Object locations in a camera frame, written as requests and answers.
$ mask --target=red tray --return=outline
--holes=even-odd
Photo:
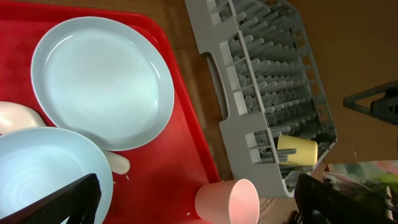
[[[30,60],[40,38],[55,24],[80,16],[100,16],[129,25],[160,52],[171,72],[175,103],[163,132],[138,149],[118,152],[131,169],[113,175],[113,199],[105,223],[205,223],[195,212],[196,191],[219,182],[217,170],[192,107],[169,41],[151,19],[139,14],[96,9],[0,2],[0,101],[36,110]]]

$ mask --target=pink cup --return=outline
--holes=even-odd
[[[260,201],[250,181],[230,180],[202,186],[195,209],[200,218],[216,224],[256,224]]]

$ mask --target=wall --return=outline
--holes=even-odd
[[[343,107],[345,96],[398,80],[398,1],[291,0],[303,18],[336,124],[327,163],[398,159],[398,126]]]

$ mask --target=light blue bowl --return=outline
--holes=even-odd
[[[97,175],[101,200],[95,223],[111,204],[111,168],[99,147],[61,128],[30,128],[0,136],[0,219],[86,174]]]

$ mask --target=plate rim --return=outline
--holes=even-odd
[[[110,164],[109,164],[109,162],[108,162],[108,159],[106,158],[105,154],[104,154],[104,153],[102,152],[102,150],[100,149],[100,147],[98,147],[98,146],[97,146],[92,140],[90,140],[88,137],[86,137],[86,136],[84,136],[84,135],[82,135],[82,134],[80,134],[80,133],[78,133],[78,132],[76,132],[76,131],[72,131],[72,130],[69,130],[69,129],[66,129],[66,128],[49,127],[49,126],[44,126],[44,127],[32,127],[32,128],[19,129],[19,130],[11,131],[11,132],[9,132],[9,133],[0,135],[0,139],[2,139],[2,138],[9,138],[10,135],[18,134],[18,133],[25,132],[25,131],[33,131],[33,130],[35,130],[35,129],[55,129],[55,130],[57,130],[57,131],[64,131],[64,132],[68,132],[68,133],[70,133],[70,134],[77,135],[77,136],[79,136],[79,138],[83,138],[84,140],[88,141],[90,144],[92,144],[95,148],[98,149],[99,154],[101,154],[101,157],[103,157],[103,159],[104,159],[104,161],[105,161],[104,166],[106,166],[107,170],[109,171],[108,173],[110,174],[111,180],[113,181],[113,173],[112,173],[112,170],[111,170],[111,166],[110,166]],[[108,189],[108,190],[109,190],[109,193],[107,194],[107,195],[109,195],[109,196],[107,197],[107,198],[108,198],[107,201],[109,201],[109,202],[108,202],[108,203],[107,203],[107,202],[104,202],[104,203],[106,203],[106,205],[104,205],[104,206],[106,207],[106,213],[104,214],[104,217],[103,217],[102,221],[101,221],[101,222],[98,222],[98,223],[103,223],[103,222],[104,222],[104,220],[105,220],[105,218],[106,218],[106,216],[107,216],[107,214],[108,214],[108,212],[109,212],[109,208],[111,207],[111,202],[112,202],[112,199],[113,199],[113,183],[111,183],[110,186],[111,186],[110,189]]]
[[[159,54],[159,56],[161,57],[161,59],[162,59],[164,65],[167,67],[167,72],[168,72],[168,74],[170,75],[170,80],[171,80],[171,82],[170,82],[171,85],[170,85],[170,86],[171,86],[171,89],[173,90],[173,91],[172,91],[172,94],[171,94],[171,101],[170,101],[170,104],[171,104],[172,106],[171,106],[171,110],[168,111],[167,119],[165,120],[166,122],[165,122],[165,124],[163,125],[163,127],[160,129],[159,133],[157,133],[156,135],[154,135],[152,138],[149,138],[147,141],[144,141],[144,143],[142,143],[142,144],[139,144],[139,145],[136,145],[136,146],[133,146],[133,147],[129,147],[129,148],[126,148],[126,149],[125,149],[125,148],[123,148],[123,149],[101,149],[99,146],[98,146],[98,147],[99,147],[101,150],[107,150],[107,151],[128,151],[128,150],[137,149],[138,147],[141,147],[141,146],[144,146],[144,145],[150,143],[151,141],[153,141],[158,135],[160,135],[160,134],[164,131],[164,129],[166,128],[167,124],[169,123],[169,121],[170,121],[170,119],[171,119],[171,116],[172,116],[172,113],[173,113],[173,110],[174,110],[174,104],[175,104],[175,88],[174,88],[173,78],[172,78],[172,74],[171,74],[171,72],[170,72],[169,66],[167,65],[166,61],[164,60],[162,54],[156,49],[156,47],[155,47],[148,39],[146,39],[142,34],[140,34],[138,31],[136,31],[136,30],[133,29],[132,27],[130,27],[130,26],[128,26],[128,25],[126,25],[126,24],[124,24],[124,23],[122,23],[122,22],[115,21],[115,20],[113,20],[113,19],[108,19],[108,18],[106,18],[106,17],[99,17],[99,16],[81,16],[81,17],[74,17],[74,18],[67,19],[67,20],[65,20],[65,21],[59,22],[58,24],[56,24],[55,26],[53,26],[51,29],[49,29],[49,30],[40,38],[39,42],[37,43],[37,45],[36,45],[36,47],[35,47],[35,50],[34,50],[34,52],[33,52],[33,54],[32,54],[31,63],[30,63],[30,81],[31,81],[31,84],[32,84],[33,91],[34,91],[34,94],[35,94],[35,97],[36,97],[37,102],[39,103],[39,105],[40,105],[41,109],[43,110],[43,112],[45,113],[45,115],[49,118],[49,120],[51,120],[51,122],[53,122],[54,125],[56,125],[57,128],[68,129],[68,128],[66,128],[66,127],[60,127],[59,124],[57,124],[57,123],[54,121],[54,119],[53,119],[51,116],[49,116],[49,114],[47,113],[47,110],[43,107],[42,102],[41,102],[40,98],[38,97],[37,90],[36,90],[36,87],[35,87],[35,84],[34,84],[34,73],[33,73],[33,69],[34,69],[34,65],[35,65],[35,63],[34,63],[34,61],[35,61],[35,56],[37,55],[37,52],[39,51],[39,47],[43,44],[44,39],[46,38],[46,36],[50,35],[50,33],[52,33],[55,29],[59,29],[60,26],[66,24],[66,23],[68,23],[68,22],[75,21],[75,20],[81,20],[81,19],[97,19],[97,20],[110,21],[110,22],[117,23],[117,24],[119,24],[119,25],[121,25],[121,26],[124,26],[125,28],[127,28],[127,29],[133,31],[134,33],[136,33],[138,36],[140,36],[141,38],[143,38],[144,40],[146,40],[146,41],[149,43],[150,47],[153,48],[153,50],[155,50],[155,51]],[[79,133],[79,132],[77,132],[77,131],[75,131],[75,130],[73,130],[73,129],[68,129],[68,130],[71,130],[71,131],[74,131],[74,132],[76,132],[76,133],[78,133],[78,134],[81,134],[81,133]]]

